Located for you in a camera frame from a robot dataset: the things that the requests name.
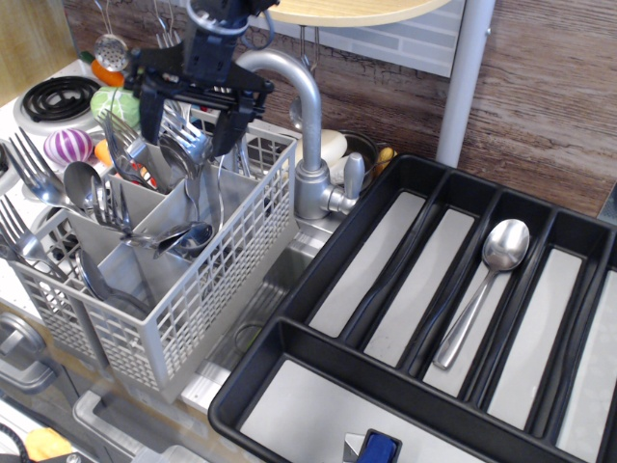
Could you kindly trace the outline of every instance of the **wooden wall panel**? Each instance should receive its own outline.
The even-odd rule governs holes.
[[[132,46],[155,45],[160,28],[150,0],[112,4],[116,33]],[[65,8],[78,46],[92,49],[103,31],[94,2],[65,0]],[[175,11],[183,30],[186,16]],[[597,215],[617,177],[617,3],[497,0],[492,29],[461,169]],[[277,37],[273,46],[299,55],[291,38]],[[277,91],[264,119],[290,126],[293,89],[266,75]],[[321,47],[316,78],[324,127],[434,157],[448,79],[329,47]]]
[[[0,105],[76,58],[62,0],[0,2]]]

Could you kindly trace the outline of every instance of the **wooden table top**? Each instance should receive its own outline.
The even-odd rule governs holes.
[[[272,18],[318,27],[362,27],[399,22],[432,12],[449,0],[281,0]]]

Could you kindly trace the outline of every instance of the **faucet handle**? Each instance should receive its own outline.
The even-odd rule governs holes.
[[[364,159],[361,154],[358,152],[349,154],[343,175],[345,198],[356,200],[360,196],[364,181]]]

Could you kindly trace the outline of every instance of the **faucet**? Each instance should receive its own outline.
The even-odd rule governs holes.
[[[348,214],[358,201],[364,161],[352,153],[345,164],[344,188],[332,185],[328,164],[321,158],[321,95],[300,61],[277,50],[248,51],[236,64],[246,70],[267,69],[285,77],[302,101],[302,160],[296,166],[295,210],[302,219],[321,219],[331,211]]]

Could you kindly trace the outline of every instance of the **dish rack basket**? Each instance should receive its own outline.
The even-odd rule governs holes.
[[[215,121],[209,113],[196,111],[194,116],[206,123]],[[251,171],[257,180],[223,170],[226,174],[220,178],[221,191],[226,185],[229,195],[225,198],[224,224],[192,261],[170,253],[153,260],[152,251],[120,243],[114,231],[101,227],[84,230],[84,222],[90,228],[97,225],[65,210],[38,230],[36,234],[43,241],[53,234],[64,237],[50,246],[50,256],[58,254],[58,243],[62,247],[67,236],[76,236],[70,249],[61,250],[63,257],[58,263],[68,274],[64,282],[13,263],[58,347],[94,361],[100,368],[108,361],[116,378],[131,392],[137,388],[169,402],[175,400],[297,231],[296,141],[255,124],[249,125],[247,139]],[[212,176],[206,176],[205,183],[209,179]],[[183,189],[181,182],[135,227],[136,232],[160,228],[161,221],[171,220],[173,211],[186,209],[190,214]],[[205,199],[201,204],[210,203],[214,214],[219,210],[219,198],[208,195],[207,190],[207,185],[202,187]],[[205,220],[215,226],[218,223],[212,216]],[[97,249],[91,252],[86,241]],[[82,245],[93,255],[110,286],[149,301],[153,309],[144,320],[125,313],[121,303],[111,305],[91,296],[79,277],[75,259]]]

